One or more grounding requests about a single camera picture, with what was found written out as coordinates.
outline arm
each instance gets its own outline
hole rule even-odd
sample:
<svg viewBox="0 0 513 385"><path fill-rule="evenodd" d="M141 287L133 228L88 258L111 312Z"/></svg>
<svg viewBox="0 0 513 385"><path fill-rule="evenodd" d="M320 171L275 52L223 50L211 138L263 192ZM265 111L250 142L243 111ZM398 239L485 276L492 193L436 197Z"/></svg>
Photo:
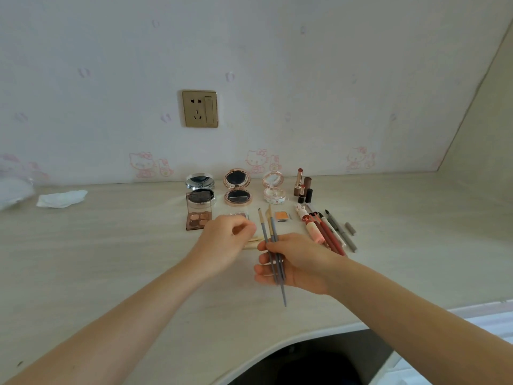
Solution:
<svg viewBox="0 0 513 385"><path fill-rule="evenodd" d="M255 231L252 222L237 215L209 222L178 265L59 344L6 385L122 383L178 307L203 282L231 265Z"/></svg>
<svg viewBox="0 0 513 385"><path fill-rule="evenodd" d="M430 382L511 383L513 345L497 336L309 238L284 235L267 247L285 255L287 284L337 299ZM258 282L273 283L267 265L255 271Z"/></svg>

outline compact lid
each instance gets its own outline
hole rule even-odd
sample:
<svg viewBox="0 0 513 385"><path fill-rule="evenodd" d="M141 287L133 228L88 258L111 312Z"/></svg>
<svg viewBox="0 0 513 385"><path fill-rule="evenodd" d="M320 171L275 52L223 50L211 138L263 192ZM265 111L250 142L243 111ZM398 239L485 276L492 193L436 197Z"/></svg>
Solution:
<svg viewBox="0 0 513 385"><path fill-rule="evenodd" d="M228 189L244 189L251 182L251 176L244 169L231 169L225 175L223 183Z"/></svg>
<svg viewBox="0 0 513 385"><path fill-rule="evenodd" d="M212 174L209 173L195 173L190 174L186 180L185 185L187 189L213 189L214 188L214 178Z"/></svg>
<svg viewBox="0 0 513 385"><path fill-rule="evenodd" d="M264 185L266 188L276 188L281 184L283 184L283 174L281 174L279 171L270 171L264 174L262 178L262 185Z"/></svg>

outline person's right hand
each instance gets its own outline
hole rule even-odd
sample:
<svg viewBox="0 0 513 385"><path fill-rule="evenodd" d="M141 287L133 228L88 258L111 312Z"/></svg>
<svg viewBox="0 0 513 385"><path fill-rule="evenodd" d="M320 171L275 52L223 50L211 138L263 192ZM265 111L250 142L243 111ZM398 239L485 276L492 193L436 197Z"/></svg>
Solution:
<svg viewBox="0 0 513 385"><path fill-rule="evenodd" d="M340 257L312 239L298 233L279 235L277 242L260 242L258 250L279 252L285 256L285 284L296 286L319 295L328 294L323 272L329 268L330 260ZM255 281L275 285L269 263L269 253L260 254L260 265L254 266Z"/></svg>

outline wall outlet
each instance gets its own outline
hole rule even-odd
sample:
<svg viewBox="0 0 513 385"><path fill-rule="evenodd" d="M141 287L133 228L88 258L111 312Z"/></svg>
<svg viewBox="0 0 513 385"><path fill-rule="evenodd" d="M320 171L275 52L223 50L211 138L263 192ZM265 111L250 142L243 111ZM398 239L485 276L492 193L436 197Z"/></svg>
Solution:
<svg viewBox="0 0 513 385"><path fill-rule="evenodd" d="M183 90L185 126L217 128L217 93L212 90Z"/></svg>

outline tissue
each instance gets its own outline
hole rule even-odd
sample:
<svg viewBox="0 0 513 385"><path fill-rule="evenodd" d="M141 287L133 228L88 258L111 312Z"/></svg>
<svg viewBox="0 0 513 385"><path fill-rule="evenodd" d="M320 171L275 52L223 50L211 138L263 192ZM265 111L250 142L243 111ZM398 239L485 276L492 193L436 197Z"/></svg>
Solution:
<svg viewBox="0 0 513 385"><path fill-rule="evenodd" d="M41 194L37 201L38 207L43 208L66 208L79 203L86 197L86 190L72 190L65 193Z"/></svg>

